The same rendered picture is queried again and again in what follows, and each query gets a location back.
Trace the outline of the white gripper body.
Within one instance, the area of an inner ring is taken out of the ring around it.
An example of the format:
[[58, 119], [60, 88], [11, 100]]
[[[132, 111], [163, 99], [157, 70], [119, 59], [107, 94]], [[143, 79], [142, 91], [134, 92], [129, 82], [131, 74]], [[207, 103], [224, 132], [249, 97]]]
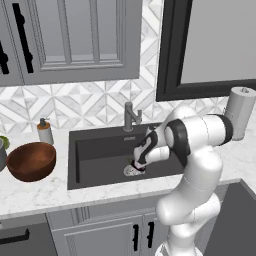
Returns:
[[127, 177], [131, 177], [131, 176], [138, 176], [138, 175], [142, 175], [145, 173], [144, 170], [137, 170], [135, 167], [132, 167], [131, 165], [127, 165], [124, 168], [123, 171], [124, 175]]

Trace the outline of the dark grey sink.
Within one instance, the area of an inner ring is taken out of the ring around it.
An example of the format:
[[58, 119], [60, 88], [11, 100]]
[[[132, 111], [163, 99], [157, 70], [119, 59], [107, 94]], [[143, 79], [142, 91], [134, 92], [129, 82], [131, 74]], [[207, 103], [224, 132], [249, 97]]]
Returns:
[[169, 159], [147, 166], [142, 175], [124, 175], [135, 146], [144, 138], [148, 127], [156, 126], [158, 123], [137, 125], [132, 132], [126, 132], [122, 127], [70, 131], [67, 189], [182, 174], [183, 167], [172, 153]]

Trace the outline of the narrow grey base cupboard door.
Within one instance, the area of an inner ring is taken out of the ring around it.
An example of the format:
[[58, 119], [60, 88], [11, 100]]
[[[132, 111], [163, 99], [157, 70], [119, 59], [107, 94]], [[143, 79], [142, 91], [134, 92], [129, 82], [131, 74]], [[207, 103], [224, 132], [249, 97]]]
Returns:
[[[148, 222], [154, 221], [154, 235], [152, 248], [148, 248], [149, 226]], [[166, 240], [168, 234], [168, 227], [161, 224], [155, 213], [147, 213], [144, 215], [143, 221], [143, 245], [142, 256], [155, 256], [158, 247]]]

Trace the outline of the wide grey base cupboard door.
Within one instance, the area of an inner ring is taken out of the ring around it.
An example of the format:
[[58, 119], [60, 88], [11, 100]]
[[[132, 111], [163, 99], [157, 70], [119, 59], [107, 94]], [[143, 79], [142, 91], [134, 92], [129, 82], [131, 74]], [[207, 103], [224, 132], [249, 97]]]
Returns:
[[[139, 225], [133, 250], [133, 225]], [[142, 215], [102, 220], [52, 232], [58, 256], [139, 256]]]

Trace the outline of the brown wooden bowl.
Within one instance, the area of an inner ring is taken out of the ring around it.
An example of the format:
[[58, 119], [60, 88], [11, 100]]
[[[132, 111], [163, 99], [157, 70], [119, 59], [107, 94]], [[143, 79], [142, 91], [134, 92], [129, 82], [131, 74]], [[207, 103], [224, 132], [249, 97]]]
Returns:
[[52, 173], [56, 150], [48, 143], [32, 142], [14, 149], [6, 160], [10, 173], [23, 182], [42, 180]]

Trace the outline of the grey metal tap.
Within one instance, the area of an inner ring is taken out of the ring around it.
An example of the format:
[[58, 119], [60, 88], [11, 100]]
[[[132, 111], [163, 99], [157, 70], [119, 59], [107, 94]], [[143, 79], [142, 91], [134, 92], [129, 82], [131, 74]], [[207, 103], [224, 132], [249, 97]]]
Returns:
[[125, 103], [124, 111], [124, 130], [126, 132], [131, 132], [133, 130], [132, 123], [135, 122], [139, 125], [142, 122], [142, 111], [138, 110], [137, 113], [133, 112], [133, 103]]

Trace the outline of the grey soap dispenser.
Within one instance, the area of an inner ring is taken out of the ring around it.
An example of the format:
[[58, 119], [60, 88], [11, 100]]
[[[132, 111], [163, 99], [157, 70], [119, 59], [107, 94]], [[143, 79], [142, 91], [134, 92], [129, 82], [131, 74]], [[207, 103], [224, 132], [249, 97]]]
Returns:
[[41, 142], [45, 142], [53, 145], [54, 139], [52, 135], [51, 125], [48, 122], [48, 118], [41, 118], [37, 125], [37, 131]]

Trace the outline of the dark grey dishwasher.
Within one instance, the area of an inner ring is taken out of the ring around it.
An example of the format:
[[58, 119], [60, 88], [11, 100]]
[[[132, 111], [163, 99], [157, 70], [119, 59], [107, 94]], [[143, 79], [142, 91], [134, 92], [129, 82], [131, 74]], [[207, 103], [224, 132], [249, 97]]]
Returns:
[[27, 228], [29, 239], [0, 245], [0, 256], [57, 256], [44, 214], [0, 220], [0, 238], [22, 235]]

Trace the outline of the white paper towel roll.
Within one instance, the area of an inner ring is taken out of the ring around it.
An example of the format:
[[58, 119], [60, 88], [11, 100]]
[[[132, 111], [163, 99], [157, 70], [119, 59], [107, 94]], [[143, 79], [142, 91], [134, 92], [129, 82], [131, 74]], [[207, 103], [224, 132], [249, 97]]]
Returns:
[[233, 87], [230, 91], [224, 115], [233, 125], [234, 141], [242, 140], [256, 102], [256, 91], [247, 87]]

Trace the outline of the black framed window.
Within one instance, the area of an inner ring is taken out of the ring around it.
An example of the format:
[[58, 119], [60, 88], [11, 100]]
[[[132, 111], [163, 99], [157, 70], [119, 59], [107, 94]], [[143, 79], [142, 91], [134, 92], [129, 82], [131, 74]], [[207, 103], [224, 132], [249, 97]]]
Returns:
[[256, 79], [182, 83], [184, 56], [193, 0], [165, 0], [156, 101], [224, 97], [232, 87], [256, 90]]

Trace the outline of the grey pot with green plant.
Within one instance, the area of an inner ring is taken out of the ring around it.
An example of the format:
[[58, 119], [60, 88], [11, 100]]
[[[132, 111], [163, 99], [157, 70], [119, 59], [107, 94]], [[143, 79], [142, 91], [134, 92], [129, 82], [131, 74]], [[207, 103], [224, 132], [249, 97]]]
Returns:
[[0, 172], [6, 167], [7, 152], [10, 143], [7, 137], [0, 136]]

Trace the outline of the wide grey wall cupboard door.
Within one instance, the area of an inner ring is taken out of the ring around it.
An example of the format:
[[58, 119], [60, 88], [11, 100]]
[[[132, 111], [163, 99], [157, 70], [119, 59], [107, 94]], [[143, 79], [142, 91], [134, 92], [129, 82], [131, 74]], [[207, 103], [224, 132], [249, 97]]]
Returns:
[[[4, 0], [23, 85], [139, 76], [142, 0]], [[25, 18], [28, 73], [12, 8]]]

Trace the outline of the narrow grey wall cupboard door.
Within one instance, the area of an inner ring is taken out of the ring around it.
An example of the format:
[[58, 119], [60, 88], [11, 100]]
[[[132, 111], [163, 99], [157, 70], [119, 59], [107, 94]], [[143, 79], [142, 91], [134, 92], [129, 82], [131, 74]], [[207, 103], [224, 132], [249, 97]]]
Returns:
[[9, 59], [7, 63], [9, 73], [7, 75], [2, 73], [0, 67], [0, 87], [22, 86], [24, 84], [23, 76], [4, 0], [0, 0], [0, 42]]

